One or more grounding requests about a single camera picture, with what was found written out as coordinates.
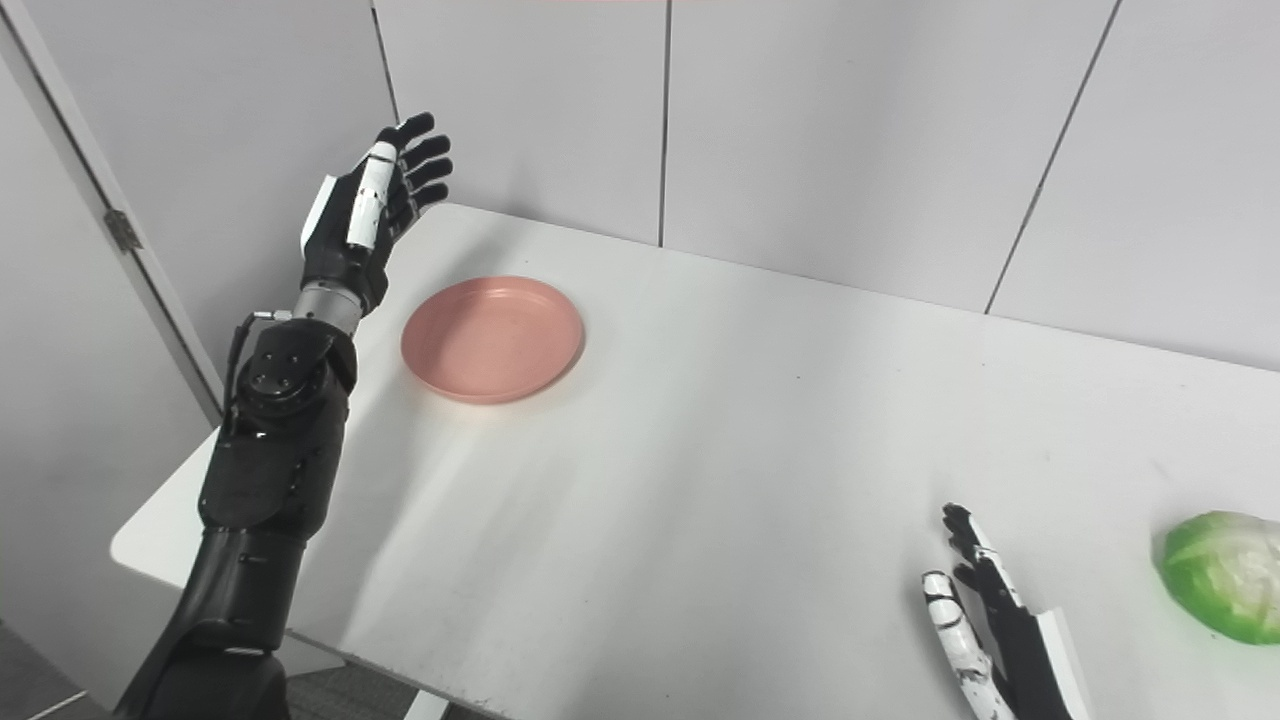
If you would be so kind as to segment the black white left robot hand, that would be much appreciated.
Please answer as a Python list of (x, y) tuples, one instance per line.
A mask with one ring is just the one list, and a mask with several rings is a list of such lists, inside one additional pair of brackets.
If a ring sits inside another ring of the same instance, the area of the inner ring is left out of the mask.
[(301, 233), (303, 287), (340, 287), (362, 315), (381, 304), (393, 247), (449, 195), (451, 140), (435, 126), (429, 111), (388, 126), (351, 170), (325, 178)]

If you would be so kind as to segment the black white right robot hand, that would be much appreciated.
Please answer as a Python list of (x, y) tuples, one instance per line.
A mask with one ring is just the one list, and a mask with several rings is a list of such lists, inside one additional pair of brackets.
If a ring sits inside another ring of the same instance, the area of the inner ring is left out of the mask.
[(922, 575), (922, 593), (952, 676), (977, 719), (1089, 719), (1060, 610), (1025, 605), (969, 509), (942, 507), (961, 562)]

